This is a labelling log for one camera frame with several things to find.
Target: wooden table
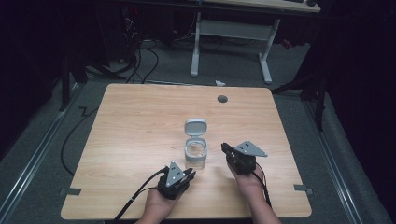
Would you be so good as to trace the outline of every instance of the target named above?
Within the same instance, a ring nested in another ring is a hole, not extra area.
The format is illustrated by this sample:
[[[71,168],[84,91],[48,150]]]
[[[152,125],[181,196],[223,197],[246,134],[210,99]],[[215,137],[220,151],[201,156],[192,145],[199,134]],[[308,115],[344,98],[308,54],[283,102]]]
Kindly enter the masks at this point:
[[[228,98],[220,103],[218,96]],[[258,158],[271,202],[280,217],[307,217],[311,207],[304,191],[271,92],[265,88],[110,84],[92,126],[71,188],[65,219],[112,219],[155,172],[175,161],[184,167],[187,119],[207,122],[202,136],[208,146],[205,169],[169,218],[249,217],[220,144],[251,141],[266,153]],[[147,187],[157,185],[154,178]],[[122,218],[139,218],[147,193]]]

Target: white lid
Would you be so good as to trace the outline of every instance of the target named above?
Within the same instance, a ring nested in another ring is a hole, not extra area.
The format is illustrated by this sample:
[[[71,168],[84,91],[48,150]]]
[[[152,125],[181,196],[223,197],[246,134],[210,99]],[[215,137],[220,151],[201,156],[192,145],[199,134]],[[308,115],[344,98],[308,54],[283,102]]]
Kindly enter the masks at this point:
[[[184,132],[189,136],[199,136],[206,133],[207,125],[204,119],[188,119],[184,124]]]

